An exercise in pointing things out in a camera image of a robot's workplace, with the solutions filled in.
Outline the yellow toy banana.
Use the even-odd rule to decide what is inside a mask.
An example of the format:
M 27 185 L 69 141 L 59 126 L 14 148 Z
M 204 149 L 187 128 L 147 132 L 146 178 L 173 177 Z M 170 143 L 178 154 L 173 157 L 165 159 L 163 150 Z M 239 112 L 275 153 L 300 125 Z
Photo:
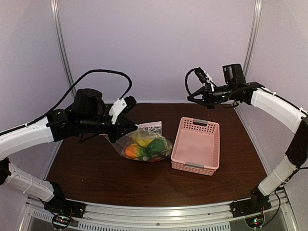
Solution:
M 153 139 L 141 139 L 141 138 L 134 138 L 133 139 L 136 144 L 138 144 L 140 147 L 146 148 Z

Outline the orange toy tangerine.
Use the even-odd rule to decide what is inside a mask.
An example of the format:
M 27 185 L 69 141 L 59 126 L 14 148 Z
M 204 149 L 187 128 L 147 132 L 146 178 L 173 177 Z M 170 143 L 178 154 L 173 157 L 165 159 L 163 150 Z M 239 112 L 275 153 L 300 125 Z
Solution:
M 138 157 L 138 145 L 130 145 L 125 149 L 125 155 L 129 159 L 135 159 Z

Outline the clear zip top bag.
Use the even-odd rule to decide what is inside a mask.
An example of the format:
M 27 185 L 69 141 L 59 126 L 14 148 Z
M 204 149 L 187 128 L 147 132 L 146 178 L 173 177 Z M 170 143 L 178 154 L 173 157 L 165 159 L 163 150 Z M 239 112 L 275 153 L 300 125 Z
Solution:
M 162 135 L 162 122 L 138 125 L 136 131 L 112 144 L 120 156 L 141 162 L 157 162 L 171 157 L 173 144 Z

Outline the green toy bell pepper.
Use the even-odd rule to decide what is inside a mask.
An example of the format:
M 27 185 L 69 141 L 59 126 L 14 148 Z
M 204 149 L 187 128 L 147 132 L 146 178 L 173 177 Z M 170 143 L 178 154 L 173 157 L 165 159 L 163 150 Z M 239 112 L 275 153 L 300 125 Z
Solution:
M 154 139 L 151 143 L 146 147 L 146 152 L 148 155 L 159 154 L 165 150 L 165 141 L 160 138 Z

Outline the pink perforated plastic basket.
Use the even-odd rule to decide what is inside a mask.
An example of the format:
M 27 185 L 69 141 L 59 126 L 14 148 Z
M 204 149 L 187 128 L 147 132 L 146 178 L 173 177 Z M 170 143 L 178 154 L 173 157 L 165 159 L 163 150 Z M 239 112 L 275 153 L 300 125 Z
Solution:
M 171 167 L 212 176 L 219 169 L 219 162 L 219 123 L 182 117 L 171 154 Z

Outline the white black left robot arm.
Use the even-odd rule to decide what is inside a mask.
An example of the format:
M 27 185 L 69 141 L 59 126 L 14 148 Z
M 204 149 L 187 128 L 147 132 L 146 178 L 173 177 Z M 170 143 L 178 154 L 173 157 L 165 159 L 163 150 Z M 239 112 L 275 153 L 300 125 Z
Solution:
M 116 100 L 106 111 L 101 92 L 79 89 L 73 103 L 66 109 L 51 110 L 37 122 L 1 132 L 0 183 L 50 203 L 59 214 L 66 213 L 69 202 L 61 187 L 22 171 L 10 162 L 9 156 L 32 146 L 84 136 L 86 133 L 93 137 L 106 134 L 109 141 L 114 143 L 138 128 L 125 117 L 135 105 L 135 98 L 128 96 Z

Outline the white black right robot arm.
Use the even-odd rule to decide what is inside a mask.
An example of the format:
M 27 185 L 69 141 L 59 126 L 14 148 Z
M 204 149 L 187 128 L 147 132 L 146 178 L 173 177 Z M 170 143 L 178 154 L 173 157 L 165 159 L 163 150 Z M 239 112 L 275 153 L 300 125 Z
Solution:
M 247 201 L 247 209 L 257 212 L 269 195 L 286 184 L 308 159 L 308 113 L 258 82 L 247 82 L 240 64 L 223 66 L 225 85 L 214 84 L 210 75 L 200 67 L 191 69 L 203 86 L 195 92 L 186 88 L 188 101 L 213 109 L 216 105 L 234 101 L 260 109 L 283 125 L 294 137 L 278 166 L 256 186 Z

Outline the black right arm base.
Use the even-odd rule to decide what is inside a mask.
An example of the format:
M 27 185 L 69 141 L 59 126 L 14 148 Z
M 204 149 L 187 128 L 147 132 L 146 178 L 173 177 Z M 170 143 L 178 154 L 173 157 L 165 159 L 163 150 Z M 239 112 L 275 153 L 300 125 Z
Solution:
M 262 209 L 270 209 L 269 195 L 263 195 L 256 186 L 250 193 L 250 198 L 241 201 L 234 200 L 230 204 L 234 218 L 260 213 Z

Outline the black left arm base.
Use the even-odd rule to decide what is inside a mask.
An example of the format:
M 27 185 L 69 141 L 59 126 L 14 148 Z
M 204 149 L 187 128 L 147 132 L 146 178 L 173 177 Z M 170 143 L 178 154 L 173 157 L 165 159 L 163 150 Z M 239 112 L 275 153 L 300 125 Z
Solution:
M 73 218 L 83 218 L 85 204 L 67 200 L 61 186 L 58 183 L 49 181 L 53 187 L 53 198 L 44 202 L 44 208 L 50 212 L 66 215 Z

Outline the left circuit board with leds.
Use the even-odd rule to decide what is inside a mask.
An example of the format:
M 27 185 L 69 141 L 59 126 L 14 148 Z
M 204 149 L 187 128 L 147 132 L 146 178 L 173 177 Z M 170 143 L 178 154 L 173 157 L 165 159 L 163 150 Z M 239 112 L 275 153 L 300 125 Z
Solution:
M 71 224 L 72 221 L 73 220 L 71 218 L 58 214 L 53 216 L 51 223 L 57 229 L 65 229 Z

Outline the circuit board with leds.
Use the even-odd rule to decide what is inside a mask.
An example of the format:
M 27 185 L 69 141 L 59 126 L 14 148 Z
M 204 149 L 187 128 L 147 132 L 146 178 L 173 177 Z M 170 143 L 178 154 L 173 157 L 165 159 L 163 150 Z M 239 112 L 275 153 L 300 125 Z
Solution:
M 58 214 L 53 216 L 51 223 L 57 229 L 65 229 L 71 224 L 72 221 L 73 220 L 71 218 Z
M 252 217 L 246 217 L 245 223 L 252 229 L 260 228 L 264 224 L 265 218 L 263 215 L 257 215 Z

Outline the right aluminium corner post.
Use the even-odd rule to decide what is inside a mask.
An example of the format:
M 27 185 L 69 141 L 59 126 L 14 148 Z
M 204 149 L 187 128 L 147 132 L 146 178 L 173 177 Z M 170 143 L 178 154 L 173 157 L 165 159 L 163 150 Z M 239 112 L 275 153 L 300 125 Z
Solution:
M 252 61 L 253 51 L 257 40 L 257 35 L 259 31 L 259 25 L 262 14 L 262 0 L 255 0 L 254 10 L 253 10 L 253 18 L 250 30 L 250 37 L 248 40 L 248 46 L 246 51 L 246 56 L 244 60 L 244 68 L 243 74 L 247 77 L 249 67 Z

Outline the aluminium corner post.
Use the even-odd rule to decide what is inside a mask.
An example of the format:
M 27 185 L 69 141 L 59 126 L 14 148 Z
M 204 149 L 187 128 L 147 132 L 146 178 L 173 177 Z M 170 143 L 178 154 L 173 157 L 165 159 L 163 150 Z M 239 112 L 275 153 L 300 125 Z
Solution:
M 55 27 L 55 34 L 57 37 L 58 47 L 60 51 L 60 57 L 62 60 L 64 73 L 66 80 L 68 82 L 68 86 L 71 87 L 74 84 L 71 68 L 69 65 L 68 55 L 66 52 L 65 42 L 64 42 L 64 36 L 62 31 L 62 25 L 61 25 L 61 19 L 60 19 L 60 12 L 59 12 L 59 4 L 57 0 L 51 0 L 51 13 L 54 21 L 54 27 Z
M 250 37 L 248 40 L 248 46 L 246 51 L 246 56 L 244 60 L 244 68 L 243 74 L 247 77 L 249 67 L 252 61 L 253 51 L 257 40 L 257 35 L 259 31 L 259 25 L 262 14 L 262 0 L 255 0 L 254 10 L 253 10 L 253 18 L 250 30 Z

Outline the left aluminium corner post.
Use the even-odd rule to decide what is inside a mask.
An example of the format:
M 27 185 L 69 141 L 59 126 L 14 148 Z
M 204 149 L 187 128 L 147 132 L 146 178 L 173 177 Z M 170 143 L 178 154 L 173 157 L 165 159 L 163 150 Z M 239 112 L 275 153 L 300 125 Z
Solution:
M 61 25 L 61 19 L 60 19 L 60 12 L 59 12 L 59 4 L 57 0 L 51 0 L 51 13 L 54 21 L 54 27 L 55 27 L 55 34 L 57 37 L 58 47 L 60 51 L 60 57 L 62 60 L 64 73 L 66 80 L 68 82 L 68 86 L 71 87 L 74 84 L 71 68 L 69 65 L 68 55 L 66 52 L 65 42 L 64 42 L 64 36 L 62 31 L 62 25 Z

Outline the aluminium front rail frame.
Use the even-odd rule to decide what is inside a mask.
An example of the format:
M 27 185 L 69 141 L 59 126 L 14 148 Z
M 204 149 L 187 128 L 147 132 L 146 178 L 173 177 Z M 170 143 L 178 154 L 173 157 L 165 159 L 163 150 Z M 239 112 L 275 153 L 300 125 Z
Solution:
M 231 202 L 194 206 L 133 207 L 86 203 L 82 218 L 74 218 L 67 231 L 254 231 L 254 218 L 265 217 L 262 231 L 297 231 L 284 190 L 269 198 L 271 208 L 235 217 Z

